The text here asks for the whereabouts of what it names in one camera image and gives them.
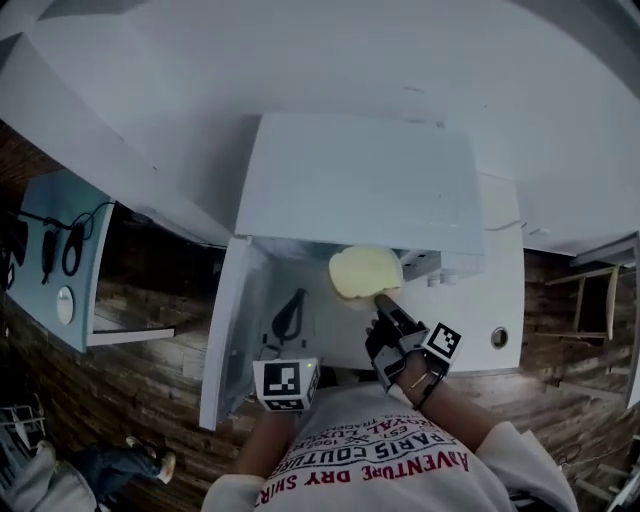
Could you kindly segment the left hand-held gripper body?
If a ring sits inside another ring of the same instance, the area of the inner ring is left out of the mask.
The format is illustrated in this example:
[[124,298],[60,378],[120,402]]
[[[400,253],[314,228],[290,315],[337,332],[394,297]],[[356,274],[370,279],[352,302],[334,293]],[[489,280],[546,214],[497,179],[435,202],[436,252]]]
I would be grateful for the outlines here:
[[320,380],[317,357],[271,358],[253,362],[255,394],[270,412],[302,413],[311,408]]

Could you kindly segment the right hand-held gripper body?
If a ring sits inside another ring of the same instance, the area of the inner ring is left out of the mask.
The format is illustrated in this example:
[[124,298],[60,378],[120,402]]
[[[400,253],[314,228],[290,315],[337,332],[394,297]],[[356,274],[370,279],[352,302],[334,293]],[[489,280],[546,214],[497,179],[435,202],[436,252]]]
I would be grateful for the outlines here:
[[397,383],[399,376],[409,368],[410,358],[418,355],[426,364],[426,376],[432,377],[432,387],[448,373],[457,355],[462,337],[442,323],[433,331],[424,325],[424,331],[409,336],[401,336],[394,349],[384,348],[375,359],[371,359],[373,370],[388,392]]

